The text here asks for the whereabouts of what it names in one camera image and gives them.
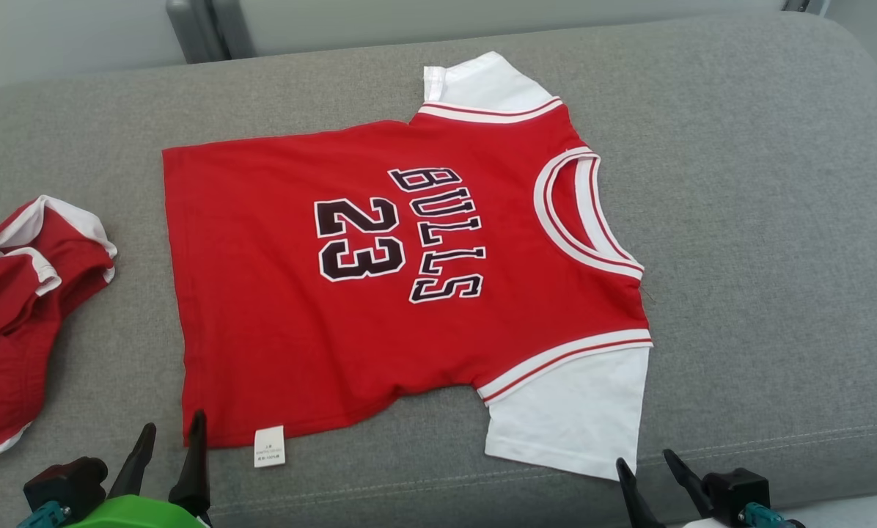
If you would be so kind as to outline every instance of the gray cushion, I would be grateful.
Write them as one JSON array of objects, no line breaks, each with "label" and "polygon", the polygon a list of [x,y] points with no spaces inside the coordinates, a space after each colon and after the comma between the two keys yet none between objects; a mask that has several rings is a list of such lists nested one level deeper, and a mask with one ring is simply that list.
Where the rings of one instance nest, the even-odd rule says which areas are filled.
[{"label": "gray cushion", "polygon": [[[80,455],[119,471],[159,427],[144,494],[183,462],[183,338],[160,150],[405,120],[426,64],[497,50],[562,95],[603,156],[603,204],[647,265],[639,478],[694,517],[660,450],[743,465],[778,505],[877,492],[877,67],[810,15],[697,18],[295,54],[0,89],[0,221],[37,194],[101,217],[117,277],[67,320],[47,403],[0,455],[0,526],[21,487]],[[483,455],[467,388],[407,397],[287,442],[288,464],[210,455],[219,526],[624,526],[609,481]]]}]

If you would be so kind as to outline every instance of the red basketball jersey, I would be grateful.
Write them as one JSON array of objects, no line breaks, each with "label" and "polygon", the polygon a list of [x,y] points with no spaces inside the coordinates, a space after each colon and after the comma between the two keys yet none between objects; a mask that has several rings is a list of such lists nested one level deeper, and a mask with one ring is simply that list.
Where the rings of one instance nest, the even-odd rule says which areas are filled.
[{"label": "red basketball jersey", "polygon": [[557,98],[165,150],[185,427],[203,408],[214,447],[318,433],[649,347],[598,164]]}]

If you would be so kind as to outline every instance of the clothing tag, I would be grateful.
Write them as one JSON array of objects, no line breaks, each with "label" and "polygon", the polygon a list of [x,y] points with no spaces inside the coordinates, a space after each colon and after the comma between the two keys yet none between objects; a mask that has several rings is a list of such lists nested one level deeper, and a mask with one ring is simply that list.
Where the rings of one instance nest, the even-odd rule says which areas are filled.
[{"label": "clothing tag", "polygon": [[265,468],[285,464],[283,427],[260,429],[253,441],[253,467]]}]

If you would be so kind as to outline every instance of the white sleeve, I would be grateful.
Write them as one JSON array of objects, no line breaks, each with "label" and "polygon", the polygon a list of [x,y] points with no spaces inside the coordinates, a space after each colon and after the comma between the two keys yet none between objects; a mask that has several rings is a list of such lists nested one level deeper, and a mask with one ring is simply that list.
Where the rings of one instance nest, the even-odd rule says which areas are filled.
[{"label": "white sleeve", "polygon": [[[458,66],[426,67],[424,80],[425,101],[435,103],[523,111],[553,99],[495,51]],[[587,197],[593,190],[597,195],[596,188],[585,187]],[[597,204],[589,208],[580,214],[600,213]],[[589,235],[596,248],[630,260],[610,231]],[[579,357],[489,401],[485,453],[612,480],[617,480],[617,458],[624,458],[635,471],[649,350],[626,348]]]},{"label": "white sleeve", "polygon": [[552,100],[545,88],[519,73],[496,51],[458,66],[427,66],[425,100],[497,111],[523,111]]}]

